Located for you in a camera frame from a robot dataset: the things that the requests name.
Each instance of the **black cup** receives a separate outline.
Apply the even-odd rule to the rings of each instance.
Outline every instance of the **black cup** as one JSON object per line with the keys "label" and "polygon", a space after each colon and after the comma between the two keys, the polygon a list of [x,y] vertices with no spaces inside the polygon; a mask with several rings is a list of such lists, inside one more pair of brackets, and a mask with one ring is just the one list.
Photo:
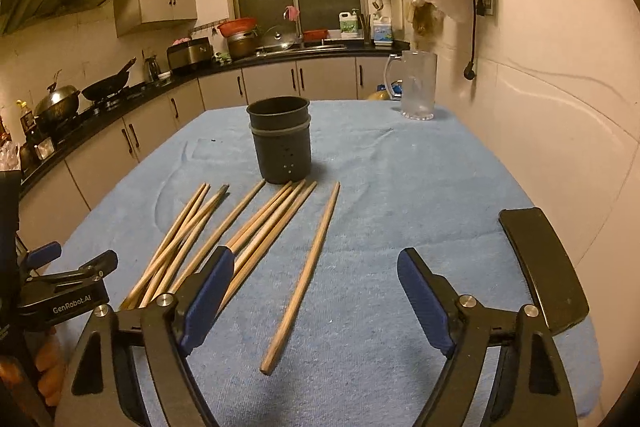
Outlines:
{"label": "black cup", "polygon": [[262,177],[269,183],[297,182],[311,171],[309,101],[298,96],[258,100],[246,108]]}

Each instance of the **black cabinet handle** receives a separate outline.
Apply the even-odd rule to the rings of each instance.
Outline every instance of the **black cabinet handle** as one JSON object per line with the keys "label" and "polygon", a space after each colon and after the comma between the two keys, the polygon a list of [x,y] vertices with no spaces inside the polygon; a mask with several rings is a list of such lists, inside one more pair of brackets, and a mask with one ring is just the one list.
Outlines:
{"label": "black cabinet handle", "polygon": [[127,131],[125,131],[124,129],[121,129],[122,131],[122,135],[125,137],[125,140],[127,140],[127,145],[129,146],[129,154],[133,154],[133,147],[131,146],[131,140],[129,140],[129,136],[127,136]]}
{"label": "black cabinet handle", "polygon": [[178,106],[175,105],[175,99],[174,98],[171,98],[171,103],[174,104],[175,120],[178,120],[178,118],[180,118],[180,115],[178,114]]}
{"label": "black cabinet handle", "polygon": [[133,129],[133,125],[129,124],[129,128],[131,130],[131,132],[133,133],[133,139],[136,141],[136,149],[140,149],[140,142],[138,141],[138,137],[136,136],[136,130]]}

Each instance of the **metal screw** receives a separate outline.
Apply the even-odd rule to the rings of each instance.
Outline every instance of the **metal screw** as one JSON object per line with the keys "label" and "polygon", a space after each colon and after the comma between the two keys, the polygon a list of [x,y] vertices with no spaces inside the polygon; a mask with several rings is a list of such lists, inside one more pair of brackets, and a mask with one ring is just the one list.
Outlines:
{"label": "metal screw", "polygon": [[461,295],[460,296],[460,304],[462,304],[465,308],[473,308],[478,301],[473,295]]}
{"label": "metal screw", "polygon": [[163,293],[161,296],[159,296],[156,299],[158,306],[162,306],[162,307],[168,306],[173,301],[174,301],[174,296],[171,295],[171,293]]}
{"label": "metal screw", "polygon": [[101,304],[94,310],[96,317],[104,317],[107,313],[109,313],[109,307],[106,304]]}
{"label": "metal screw", "polygon": [[538,308],[536,308],[533,304],[527,304],[524,306],[524,314],[527,317],[537,317],[538,316]]}

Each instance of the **kettle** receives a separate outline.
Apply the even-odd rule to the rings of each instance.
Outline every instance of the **kettle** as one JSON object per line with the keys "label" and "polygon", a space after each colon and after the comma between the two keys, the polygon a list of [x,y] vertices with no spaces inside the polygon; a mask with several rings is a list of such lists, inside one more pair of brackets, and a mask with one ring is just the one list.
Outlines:
{"label": "kettle", "polygon": [[160,66],[158,66],[158,61],[156,60],[156,56],[145,58],[145,63],[142,66],[145,75],[145,82],[155,82],[158,80],[158,75],[160,74]]}

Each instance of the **table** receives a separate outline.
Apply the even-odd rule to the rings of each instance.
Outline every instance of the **table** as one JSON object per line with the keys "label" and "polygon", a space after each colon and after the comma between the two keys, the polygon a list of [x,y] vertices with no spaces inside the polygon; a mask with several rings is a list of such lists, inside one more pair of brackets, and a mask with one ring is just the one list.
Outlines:
{"label": "table", "polygon": [[[188,361],[223,426],[409,426],[444,357],[428,344],[398,282],[399,251],[415,247],[459,294],[515,311],[530,296],[497,217],[503,208],[531,203],[494,155],[442,108],[429,122],[403,118],[394,102],[313,102],[310,113],[311,177],[318,188]],[[244,108],[208,111],[104,198],[51,269],[74,269],[113,249],[120,265],[106,285],[117,307],[198,185],[209,182],[213,194],[229,183],[230,196],[193,251],[258,179]],[[258,366],[336,180],[342,187],[314,279],[280,365],[265,377]],[[275,191],[263,188],[225,237]],[[67,349],[85,323],[83,316],[60,328]],[[591,320],[554,340],[578,415],[586,415],[602,382]],[[468,426],[482,418],[497,351],[487,354]],[[140,360],[150,417],[164,425]]]}

